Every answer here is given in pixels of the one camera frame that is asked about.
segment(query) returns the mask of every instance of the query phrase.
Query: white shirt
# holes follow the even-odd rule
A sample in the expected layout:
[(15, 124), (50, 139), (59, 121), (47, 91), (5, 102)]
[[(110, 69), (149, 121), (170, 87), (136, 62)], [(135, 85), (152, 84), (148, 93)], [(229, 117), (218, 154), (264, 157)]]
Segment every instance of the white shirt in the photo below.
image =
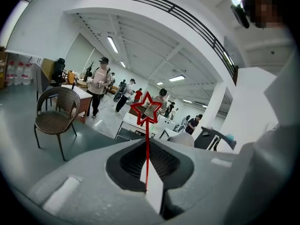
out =
[(123, 92), (123, 95), (127, 98), (131, 97), (132, 90), (133, 90), (133, 84), (128, 84), (126, 91)]

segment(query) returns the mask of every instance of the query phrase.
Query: white pillar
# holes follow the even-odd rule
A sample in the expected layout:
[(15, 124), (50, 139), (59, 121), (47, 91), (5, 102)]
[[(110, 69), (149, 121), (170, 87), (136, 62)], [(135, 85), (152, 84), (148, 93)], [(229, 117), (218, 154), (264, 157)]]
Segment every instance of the white pillar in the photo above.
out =
[(205, 110), (205, 113), (203, 114), (202, 119), (199, 121), (197, 128), (192, 134), (194, 140), (196, 140), (196, 138), (202, 132), (201, 127), (209, 127), (213, 124), (214, 119), (223, 101), (225, 91), (226, 84), (224, 82), (218, 82), (215, 86), (214, 92), (211, 96), (210, 102)]

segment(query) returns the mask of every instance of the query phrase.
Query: black railing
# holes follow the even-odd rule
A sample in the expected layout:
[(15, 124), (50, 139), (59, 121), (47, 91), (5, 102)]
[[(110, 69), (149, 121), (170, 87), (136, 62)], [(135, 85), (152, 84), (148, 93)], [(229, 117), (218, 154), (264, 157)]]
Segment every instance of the black railing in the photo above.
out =
[(159, 8), (178, 19), (182, 20), (185, 24), (190, 26), (195, 32), (197, 32), (204, 40), (212, 47), (212, 49), (217, 53), (219, 58), (225, 64), (230, 76), (233, 78), (234, 75), (234, 67), (227, 60), (224, 53), (228, 54), (219, 40), (212, 34), (212, 32), (196, 17), (191, 15), (188, 11), (183, 8), (177, 6), (176, 4), (168, 1), (168, 0), (134, 0), (142, 3), (146, 3), (148, 5)]

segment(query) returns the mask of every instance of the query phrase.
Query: red star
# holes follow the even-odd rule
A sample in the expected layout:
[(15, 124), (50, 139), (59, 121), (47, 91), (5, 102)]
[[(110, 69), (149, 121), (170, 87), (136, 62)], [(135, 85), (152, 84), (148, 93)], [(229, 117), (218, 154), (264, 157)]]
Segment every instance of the red star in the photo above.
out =
[[(153, 118), (146, 117), (143, 120), (141, 120), (141, 118), (142, 118), (142, 112), (137, 107), (144, 105), (145, 102), (146, 102), (146, 99), (149, 100), (150, 106), (151, 105), (157, 105), (157, 108), (154, 109), (154, 111), (153, 111)], [(130, 106), (137, 113), (137, 122), (136, 122), (137, 125), (141, 125), (145, 121), (152, 122), (152, 123), (157, 123), (158, 122), (157, 111), (161, 108), (162, 103), (160, 103), (160, 102), (153, 102), (152, 97), (150, 96), (149, 92), (146, 92), (146, 94), (145, 94), (142, 102), (140, 102), (140, 103), (134, 103), (134, 104), (131, 104)]]
[[(157, 105), (157, 108), (154, 109), (153, 111), (153, 118), (150, 117), (145, 117), (143, 120), (141, 120), (142, 118), (142, 112), (137, 109), (137, 106), (141, 106), (144, 105), (146, 102), (146, 99), (149, 100), (150, 105), (149, 106), (153, 106), (153, 105)], [(133, 110), (136, 111), (137, 113), (137, 125), (141, 125), (142, 123), (146, 122), (146, 190), (147, 190), (147, 184), (148, 184), (148, 172), (149, 172), (149, 156), (150, 156), (150, 142), (149, 142), (149, 122), (153, 122), (153, 123), (157, 123), (158, 122), (158, 116), (157, 116), (157, 111), (161, 108), (162, 103), (159, 102), (153, 102), (149, 92), (146, 92), (142, 102), (140, 103), (134, 103), (132, 105), (130, 105), (131, 108)]]

